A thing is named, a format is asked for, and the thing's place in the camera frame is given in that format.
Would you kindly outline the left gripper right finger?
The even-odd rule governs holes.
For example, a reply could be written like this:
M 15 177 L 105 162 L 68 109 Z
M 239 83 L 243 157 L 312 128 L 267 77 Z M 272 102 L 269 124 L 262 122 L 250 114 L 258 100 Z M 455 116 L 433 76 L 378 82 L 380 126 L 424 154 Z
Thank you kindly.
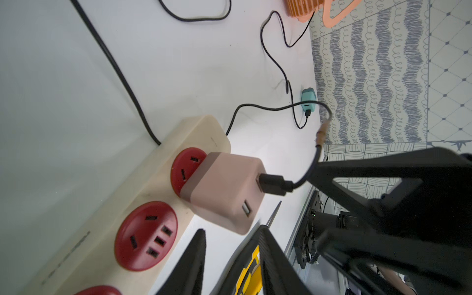
M 223 276 L 222 284 L 217 288 L 219 295 L 233 295 L 236 292 L 237 280 L 242 270 L 250 265 L 256 247 L 259 247 L 261 257 L 260 267 L 265 295 L 310 294 L 288 262 L 270 229 L 261 225 L 238 253 L 227 274 Z

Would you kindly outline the teal charger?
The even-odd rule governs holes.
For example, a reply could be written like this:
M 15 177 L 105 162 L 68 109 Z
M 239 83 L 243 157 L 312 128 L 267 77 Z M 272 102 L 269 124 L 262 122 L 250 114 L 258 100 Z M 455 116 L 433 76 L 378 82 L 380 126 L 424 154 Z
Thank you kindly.
M 315 90 L 312 87 L 305 88 L 301 93 L 301 102 L 303 102 L 301 106 L 306 116 L 310 116 L 316 108 L 315 103 L 309 103 L 311 101 L 317 101 Z

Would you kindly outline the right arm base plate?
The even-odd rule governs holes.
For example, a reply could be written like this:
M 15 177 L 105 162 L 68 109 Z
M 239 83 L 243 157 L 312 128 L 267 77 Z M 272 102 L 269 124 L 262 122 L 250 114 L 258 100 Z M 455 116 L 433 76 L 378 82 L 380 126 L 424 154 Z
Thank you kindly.
M 316 189 L 313 190 L 309 194 L 308 204 L 302 213 L 302 220 L 293 243 L 296 260 L 301 269 L 305 269 L 308 264 L 317 262 L 320 255 L 316 251 L 315 244 L 322 233 L 327 229 L 339 226 L 339 215 L 324 213 L 320 192 Z

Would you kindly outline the yellow black pliers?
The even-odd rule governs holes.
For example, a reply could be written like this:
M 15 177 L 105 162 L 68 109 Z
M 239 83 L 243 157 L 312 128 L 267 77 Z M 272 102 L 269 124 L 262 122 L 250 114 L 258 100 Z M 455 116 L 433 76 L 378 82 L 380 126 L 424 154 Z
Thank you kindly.
M 242 269 L 231 295 L 258 295 L 263 288 L 259 246 L 251 255 L 250 263 Z

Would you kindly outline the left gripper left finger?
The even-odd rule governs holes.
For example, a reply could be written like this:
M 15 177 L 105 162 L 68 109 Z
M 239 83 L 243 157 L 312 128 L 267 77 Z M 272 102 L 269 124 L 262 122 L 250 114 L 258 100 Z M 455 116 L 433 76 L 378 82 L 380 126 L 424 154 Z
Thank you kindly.
M 206 233 L 199 229 L 156 295 L 201 295 L 206 246 Z

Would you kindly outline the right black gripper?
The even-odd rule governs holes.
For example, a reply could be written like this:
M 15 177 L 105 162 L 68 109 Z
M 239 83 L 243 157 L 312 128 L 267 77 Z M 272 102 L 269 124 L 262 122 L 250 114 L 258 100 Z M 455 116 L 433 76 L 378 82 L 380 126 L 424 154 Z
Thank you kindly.
M 434 147 L 355 161 L 314 163 L 307 181 L 348 210 L 369 200 L 335 178 L 400 178 L 375 202 L 382 231 L 328 229 L 317 251 L 363 295 L 472 292 L 472 161 Z

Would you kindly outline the cream red power strip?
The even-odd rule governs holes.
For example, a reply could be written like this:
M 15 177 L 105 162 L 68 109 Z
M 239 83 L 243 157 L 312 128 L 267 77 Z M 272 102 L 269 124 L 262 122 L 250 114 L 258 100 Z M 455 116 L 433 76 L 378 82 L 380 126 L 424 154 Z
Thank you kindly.
M 170 183 L 172 163 L 186 148 L 206 153 L 229 152 L 231 144 L 212 115 L 182 120 L 115 190 L 101 207 L 69 238 L 21 291 L 23 295 L 74 295 L 107 285 L 123 295 L 147 295 L 168 258 L 143 272 L 122 268 L 115 259 L 114 241 L 131 212 L 152 201 L 163 201 L 177 214 L 177 239 L 194 217 Z

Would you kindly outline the pink charger of blue fan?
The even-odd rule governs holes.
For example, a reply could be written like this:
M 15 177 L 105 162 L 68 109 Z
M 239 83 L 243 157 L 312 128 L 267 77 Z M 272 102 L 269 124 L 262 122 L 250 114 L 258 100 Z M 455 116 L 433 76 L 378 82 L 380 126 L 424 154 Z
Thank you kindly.
M 258 176 L 262 160 L 225 152 L 188 148 L 171 169 L 175 194 L 204 220 L 240 235 L 249 232 L 264 199 Z

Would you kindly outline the orange desk fan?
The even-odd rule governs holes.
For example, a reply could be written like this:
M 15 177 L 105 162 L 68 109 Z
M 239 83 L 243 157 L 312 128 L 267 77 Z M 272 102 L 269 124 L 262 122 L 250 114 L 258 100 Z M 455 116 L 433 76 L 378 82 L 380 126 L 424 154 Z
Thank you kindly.
M 287 13 L 292 18 L 297 18 L 299 22 L 307 23 L 316 12 L 322 10 L 322 21 L 325 27 L 332 28 L 342 21 L 361 3 L 361 0 L 354 0 L 338 15 L 331 16 L 332 0 L 285 0 Z

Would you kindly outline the thin black screwdriver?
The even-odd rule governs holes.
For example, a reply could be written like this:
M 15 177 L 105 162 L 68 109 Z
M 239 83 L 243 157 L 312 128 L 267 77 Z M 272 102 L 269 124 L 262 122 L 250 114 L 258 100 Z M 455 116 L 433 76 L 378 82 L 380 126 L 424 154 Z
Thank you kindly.
M 273 211 L 272 214 L 270 215 L 269 220 L 266 222 L 265 225 L 266 225 L 268 228 L 270 228 L 271 225 L 272 225 L 272 223 L 274 222 L 274 219 L 275 219 L 275 217 L 276 217 L 276 215 L 277 215 L 277 213 L 278 213 L 278 211 L 279 211 L 279 209 L 280 209 L 281 203 L 282 203 L 282 201 L 279 201 L 279 203 L 278 203 L 277 206 L 275 207 L 274 211 Z

